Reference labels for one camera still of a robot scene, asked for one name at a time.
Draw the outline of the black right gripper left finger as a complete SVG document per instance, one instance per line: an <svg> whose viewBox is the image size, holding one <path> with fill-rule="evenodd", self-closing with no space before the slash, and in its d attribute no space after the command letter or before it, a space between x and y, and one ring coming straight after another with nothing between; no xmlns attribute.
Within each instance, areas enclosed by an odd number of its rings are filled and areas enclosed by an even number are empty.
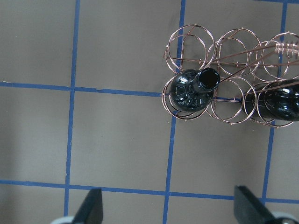
<svg viewBox="0 0 299 224"><path fill-rule="evenodd" d="M74 224L101 224L103 222L103 202L100 188L89 190L79 210L74 216Z"/></svg>

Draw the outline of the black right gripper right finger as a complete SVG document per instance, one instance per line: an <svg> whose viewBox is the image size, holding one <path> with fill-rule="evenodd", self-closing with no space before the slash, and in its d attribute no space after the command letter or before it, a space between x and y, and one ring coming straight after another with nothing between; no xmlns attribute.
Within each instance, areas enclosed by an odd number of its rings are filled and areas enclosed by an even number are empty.
<svg viewBox="0 0 299 224"><path fill-rule="evenodd" d="M239 224L272 224L276 219L246 186L234 188L234 216Z"/></svg>

